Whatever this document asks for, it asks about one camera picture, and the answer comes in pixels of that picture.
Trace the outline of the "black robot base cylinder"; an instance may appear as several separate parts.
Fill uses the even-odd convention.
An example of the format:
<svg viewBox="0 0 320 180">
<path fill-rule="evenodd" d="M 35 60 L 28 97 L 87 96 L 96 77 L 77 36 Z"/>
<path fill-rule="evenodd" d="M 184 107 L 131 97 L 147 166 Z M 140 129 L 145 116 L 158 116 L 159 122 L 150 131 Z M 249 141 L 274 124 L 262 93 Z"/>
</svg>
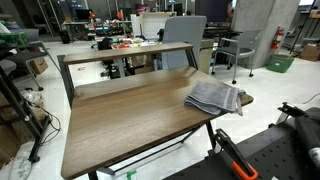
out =
<svg viewBox="0 0 320 180">
<path fill-rule="evenodd" d="M 320 118 L 298 110 L 294 124 L 307 154 L 316 169 L 320 169 Z"/>
</svg>

